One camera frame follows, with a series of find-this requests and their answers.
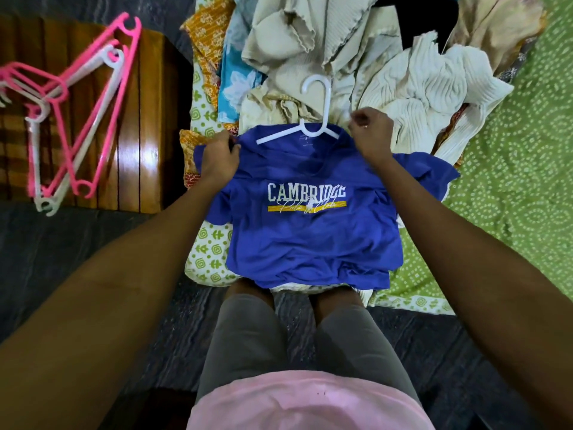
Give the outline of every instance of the gray pants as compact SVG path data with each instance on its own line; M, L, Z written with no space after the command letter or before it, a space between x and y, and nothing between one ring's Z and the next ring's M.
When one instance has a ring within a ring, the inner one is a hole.
M287 332L261 299L237 294L223 302L201 374L197 401L234 380L289 369ZM318 368L396 388L420 403L396 352L368 311L339 308L317 327Z

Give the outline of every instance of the person's left hand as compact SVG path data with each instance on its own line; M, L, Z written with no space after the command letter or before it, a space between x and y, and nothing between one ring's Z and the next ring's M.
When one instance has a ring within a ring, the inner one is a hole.
M239 167L241 145L233 146L229 151L229 131L223 130L211 139L203 153L201 180L217 191L227 185Z

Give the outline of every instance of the wooden surface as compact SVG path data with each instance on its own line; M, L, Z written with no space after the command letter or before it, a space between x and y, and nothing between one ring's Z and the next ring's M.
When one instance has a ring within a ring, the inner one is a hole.
M21 61L60 74L103 30L96 24L0 17L0 66ZM130 41L122 33L116 38L122 43ZM68 144L73 144L81 131L110 73L107 66L100 67L70 87L70 96L61 106ZM184 191L183 158L177 133L189 127L191 86L187 79L191 78L192 66L167 39L144 30L97 193L84 199L73 196L70 190L63 205L157 213L180 195ZM8 95L13 104L0 109L0 199L30 202L26 193L24 99L10 90ZM78 178L93 178L112 104L77 172ZM50 114L41 129L41 175L45 184L61 165L61 142Z

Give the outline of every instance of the person's left arm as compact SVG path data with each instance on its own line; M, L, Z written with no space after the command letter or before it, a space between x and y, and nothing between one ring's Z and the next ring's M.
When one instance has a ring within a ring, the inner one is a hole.
M201 180L168 209L85 261L0 345L3 428L96 429L153 340L238 145L217 135Z

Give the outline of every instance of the black cloth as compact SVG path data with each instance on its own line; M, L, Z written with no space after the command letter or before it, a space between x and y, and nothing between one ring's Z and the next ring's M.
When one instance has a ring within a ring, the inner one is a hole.
M404 49L412 47L415 36L435 30L442 52L458 21L456 0L378 0L374 4L374 7L383 6L396 7Z

